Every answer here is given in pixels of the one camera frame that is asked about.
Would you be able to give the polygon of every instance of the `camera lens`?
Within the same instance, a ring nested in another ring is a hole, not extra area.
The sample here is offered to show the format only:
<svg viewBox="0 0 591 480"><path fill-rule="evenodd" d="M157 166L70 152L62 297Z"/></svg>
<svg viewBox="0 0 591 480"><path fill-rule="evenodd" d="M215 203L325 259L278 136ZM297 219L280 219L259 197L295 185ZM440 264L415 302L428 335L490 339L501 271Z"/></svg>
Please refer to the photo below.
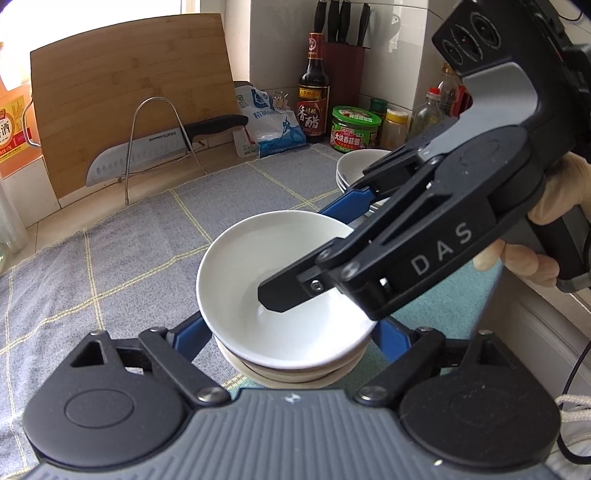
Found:
<svg viewBox="0 0 591 480"><path fill-rule="evenodd" d="M460 25L452 28L453 39L470 59L474 61L482 60L482 50L470 32Z"/></svg>
<svg viewBox="0 0 591 480"><path fill-rule="evenodd" d="M457 63L458 65L461 65L462 63L464 63L464 59L462 57L462 54L460 53L460 51L456 48L456 46L450 42L449 40L443 40L443 49L445 50L445 52L450 56L450 58Z"/></svg>
<svg viewBox="0 0 591 480"><path fill-rule="evenodd" d="M499 32L497 32L495 26L490 20L488 20L488 18L483 17L481 14L476 12L472 12L470 21L472 22L474 30L476 30L476 33L478 33L478 36L490 48L494 48L496 50L501 46L501 37L499 36Z"/></svg>

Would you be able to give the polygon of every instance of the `window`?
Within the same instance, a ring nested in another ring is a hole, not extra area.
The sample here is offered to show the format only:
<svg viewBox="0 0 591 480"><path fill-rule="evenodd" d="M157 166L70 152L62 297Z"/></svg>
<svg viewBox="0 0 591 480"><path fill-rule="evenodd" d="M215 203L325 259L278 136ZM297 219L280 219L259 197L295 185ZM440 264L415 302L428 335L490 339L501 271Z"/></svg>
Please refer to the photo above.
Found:
<svg viewBox="0 0 591 480"><path fill-rule="evenodd" d="M0 13L0 77L29 81L30 53L62 38L141 18L199 12L200 0L12 0Z"/></svg>

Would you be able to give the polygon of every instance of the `bottle label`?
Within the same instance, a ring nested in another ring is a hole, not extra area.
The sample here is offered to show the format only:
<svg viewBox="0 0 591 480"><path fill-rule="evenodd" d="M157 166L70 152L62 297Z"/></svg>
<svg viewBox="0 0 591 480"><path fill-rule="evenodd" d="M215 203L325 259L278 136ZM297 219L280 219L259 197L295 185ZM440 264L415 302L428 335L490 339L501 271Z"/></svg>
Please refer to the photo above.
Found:
<svg viewBox="0 0 591 480"><path fill-rule="evenodd" d="M7 105L0 105L0 163L29 147L21 123L25 105L23 95ZM31 138L31 129L27 128L27 132Z"/></svg>
<svg viewBox="0 0 591 480"><path fill-rule="evenodd" d="M310 60L323 60L322 47L324 44L324 34L322 33L311 33L308 36L308 59Z"/></svg>
<svg viewBox="0 0 591 480"><path fill-rule="evenodd" d="M329 87L300 86L296 116L306 136L324 135Z"/></svg>
<svg viewBox="0 0 591 480"><path fill-rule="evenodd" d="M353 126L345 127L334 122L330 133L330 145L335 150L343 153L361 150L362 148L373 148L375 146L376 135L377 132L375 131L357 129Z"/></svg>

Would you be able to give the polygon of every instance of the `kitchen knife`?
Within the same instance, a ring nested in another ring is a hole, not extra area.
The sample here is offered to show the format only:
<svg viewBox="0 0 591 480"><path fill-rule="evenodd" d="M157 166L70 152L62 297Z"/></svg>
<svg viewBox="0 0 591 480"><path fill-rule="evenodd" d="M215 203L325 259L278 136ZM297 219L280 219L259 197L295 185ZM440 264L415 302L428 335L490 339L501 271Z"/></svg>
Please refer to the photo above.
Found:
<svg viewBox="0 0 591 480"><path fill-rule="evenodd" d="M326 2L319 0L316 5L316 14L314 15L314 33L322 33L324 30L324 21L326 19Z"/></svg>
<svg viewBox="0 0 591 480"><path fill-rule="evenodd" d="M236 127L244 127L248 117L244 115L223 115L209 120L185 125L187 136L193 140L196 136L222 133ZM128 143L105 150L90 165L86 175L86 186L125 176ZM129 171L146 170L167 160L182 156L189 150L180 127L154 135L137 138L132 143Z"/></svg>
<svg viewBox="0 0 591 480"><path fill-rule="evenodd" d="M337 39L340 43L347 43L347 33L349 33L349 24L351 22L351 1L343 0L340 6L339 33Z"/></svg>
<svg viewBox="0 0 591 480"><path fill-rule="evenodd" d="M363 4L361 9L361 18L359 19L359 35L357 37L357 46L363 47L365 41L365 34L367 33L369 26L369 16L371 15L371 8L369 4Z"/></svg>
<svg viewBox="0 0 591 480"><path fill-rule="evenodd" d="M336 41L336 34L339 31L339 0L330 0L328 25L326 27L326 34L328 41Z"/></svg>

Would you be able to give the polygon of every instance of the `green jar lid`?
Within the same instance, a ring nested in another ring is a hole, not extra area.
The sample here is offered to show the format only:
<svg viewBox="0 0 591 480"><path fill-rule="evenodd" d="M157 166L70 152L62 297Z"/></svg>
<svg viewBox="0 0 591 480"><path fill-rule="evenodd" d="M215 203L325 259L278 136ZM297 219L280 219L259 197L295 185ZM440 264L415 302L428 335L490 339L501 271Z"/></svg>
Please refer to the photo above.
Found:
<svg viewBox="0 0 591 480"><path fill-rule="evenodd" d="M382 119L375 113L354 106L336 106L333 108L333 116L341 122L359 127L379 127L382 124Z"/></svg>
<svg viewBox="0 0 591 480"><path fill-rule="evenodd" d="M369 109L372 112L386 113L388 110L388 101L383 98L372 98L369 101Z"/></svg>

